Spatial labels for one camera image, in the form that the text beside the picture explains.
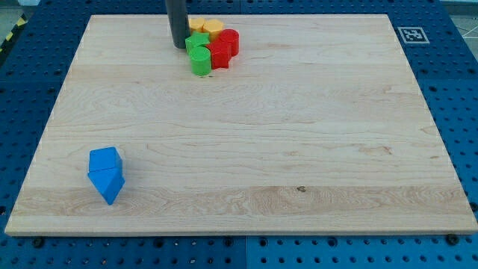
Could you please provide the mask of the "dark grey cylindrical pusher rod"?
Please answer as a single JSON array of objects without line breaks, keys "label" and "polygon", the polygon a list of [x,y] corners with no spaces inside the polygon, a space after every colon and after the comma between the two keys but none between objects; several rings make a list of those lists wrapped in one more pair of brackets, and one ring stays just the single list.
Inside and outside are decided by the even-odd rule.
[{"label": "dark grey cylindrical pusher rod", "polygon": [[166,0],[165,5],[173,38],[173,44],[178,49],[185,49],[185,40],[190,36],[186,1]]}]

